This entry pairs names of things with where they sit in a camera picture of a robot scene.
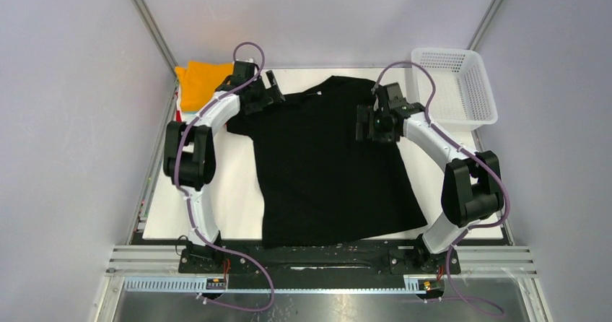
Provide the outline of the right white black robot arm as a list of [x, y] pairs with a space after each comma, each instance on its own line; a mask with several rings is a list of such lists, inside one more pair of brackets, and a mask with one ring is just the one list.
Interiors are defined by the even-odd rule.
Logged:
[[493, 152], [477, 152], [455, 141], [422, 104], [406, 100], [399, 84], [376, 84], [372, 93], [374, 105], [357, 108], [357, 140], [390, 144], [404, 137], [428, 154], [444, 174], [442, 213], [420, 235], [421, 248], [414, 253], [417, 269], [431, 273], [442, 264], [442, 252], [503, 209], [499, 160]]

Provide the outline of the black t shirt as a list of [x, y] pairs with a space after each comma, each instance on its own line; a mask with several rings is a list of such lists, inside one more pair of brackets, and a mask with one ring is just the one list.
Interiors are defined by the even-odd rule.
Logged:
[[333, 245], [427, 224], [397, 144], [359, 141], [373, 81], [332, 76], [227, 123], [252, 140], [264, 200], [262, 243]]

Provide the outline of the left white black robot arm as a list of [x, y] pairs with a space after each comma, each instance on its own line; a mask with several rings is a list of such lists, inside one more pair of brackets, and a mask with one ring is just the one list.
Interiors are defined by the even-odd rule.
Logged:
[[268, 70], [265, 76], [269, 86], [256, 63], [236, 61], [232, 73], [191, 120], [166, 125], [163, 173], [182, 195], [188, 213], [188, 239], [203, 246], [196, 263], [207, 272], [217, 271], [224, 262], [222, 250], [210, 245], [220, 236], [210, 188], [217, 168], [214, 136], [237, 115], [261, 112], [284, 102], [274, 73]]

